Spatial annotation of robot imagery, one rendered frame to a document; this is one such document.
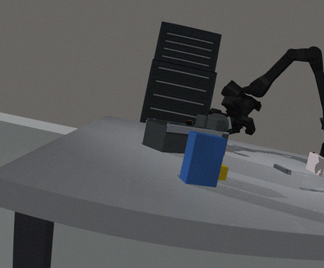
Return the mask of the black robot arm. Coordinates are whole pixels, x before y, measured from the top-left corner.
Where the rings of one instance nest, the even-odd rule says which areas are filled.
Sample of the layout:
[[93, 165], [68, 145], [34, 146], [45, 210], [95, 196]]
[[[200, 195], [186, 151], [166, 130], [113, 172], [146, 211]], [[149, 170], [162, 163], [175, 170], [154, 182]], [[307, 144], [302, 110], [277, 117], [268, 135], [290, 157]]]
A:
[[[315, 74], [318, 92], [323, 109], [323, 118], [320, 118], [322, 128], [324, 130], [324, 72], [322, 52], [318, 47], [312, 46], [309, 49], [288, 49], [277, 63], [272, 66], [267, 73], [255, 79], [247, 87], [240, 87], [236, 82], [231, 80], [222, 90], [221, 95], [224, 96], [222, 105], [228, 111], [237, 111], [241, 114], [244, 104], [248, 107], [249, 113], [253, 109], [260, 111], [261, 104], [253, 97], [246, 94], [251, 94], [255, 97], [263, 97], [268, 91], [272, 82], [294, 61], [309, 62], [313, 73]], [[246, 94], [245, 94], [246, 93]], [[228, 113], [227, 113], [228, 114]]]

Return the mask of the blue block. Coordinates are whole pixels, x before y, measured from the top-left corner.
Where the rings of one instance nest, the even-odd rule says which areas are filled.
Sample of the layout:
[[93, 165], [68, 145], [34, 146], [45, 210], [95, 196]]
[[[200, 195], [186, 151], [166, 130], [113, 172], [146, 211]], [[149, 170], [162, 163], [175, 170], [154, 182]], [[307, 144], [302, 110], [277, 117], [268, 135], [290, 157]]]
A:
[[189, 131], [180, 178], [185, 184], [216, 187], [227, 139]]

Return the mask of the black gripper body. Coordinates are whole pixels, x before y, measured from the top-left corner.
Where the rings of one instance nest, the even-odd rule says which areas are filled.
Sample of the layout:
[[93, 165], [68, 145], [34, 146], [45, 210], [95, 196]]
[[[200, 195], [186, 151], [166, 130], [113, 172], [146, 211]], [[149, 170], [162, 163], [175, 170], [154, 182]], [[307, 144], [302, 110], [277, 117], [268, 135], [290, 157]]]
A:
[[226, 117], [234, 118], [237, 120], [237, 124], [239, 126], [239, 129], [241, 130], [244, 127], [246, 127], [245, 133], [248, 135], [252, 135], [255, 132], [255, 126], [254, 126], [254, 121], [253, 118], [248, 117], [247, 115], [249, 114], [249, 109], [248, 107], [244, 104], [244, 108], [241, 112], [240, 115], [236, 113], [237, 111], [228, 111], [228, 114], [222, 113], [221, 110], [214, 109], [212, 108], [208, 113], [213, 114], [222, 114], [225, 115]]

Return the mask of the yellow cube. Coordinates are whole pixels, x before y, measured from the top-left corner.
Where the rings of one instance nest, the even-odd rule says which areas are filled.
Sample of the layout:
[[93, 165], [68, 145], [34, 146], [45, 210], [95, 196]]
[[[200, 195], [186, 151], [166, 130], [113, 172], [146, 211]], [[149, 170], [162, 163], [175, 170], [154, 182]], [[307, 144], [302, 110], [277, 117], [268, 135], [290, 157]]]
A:
[[221, 171], [220, 171], [220, 175], [219, 175], [219, 180], [223, 180], [226, 181], [226, 177], [227, 177], [227, 172], [228, 172], [228, 167], [224, 166], [222, 164], [221, 166]]

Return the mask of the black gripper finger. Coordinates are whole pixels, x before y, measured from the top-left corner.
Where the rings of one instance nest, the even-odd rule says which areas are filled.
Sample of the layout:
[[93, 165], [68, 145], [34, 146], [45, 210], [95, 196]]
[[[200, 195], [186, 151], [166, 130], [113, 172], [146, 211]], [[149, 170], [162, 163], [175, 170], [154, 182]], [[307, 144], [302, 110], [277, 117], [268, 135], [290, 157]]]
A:
[[240, 129], [239, 129], [239, 126], [237, 124], [237, 120], [234, 119], [234, 118], [230, 118], [230, 121], [231, 121], [231, 129], [229, 129], [227, 132], [229, 132], [229, 135], [230, 134], [234, 134], [234, 133], [240, 133]]

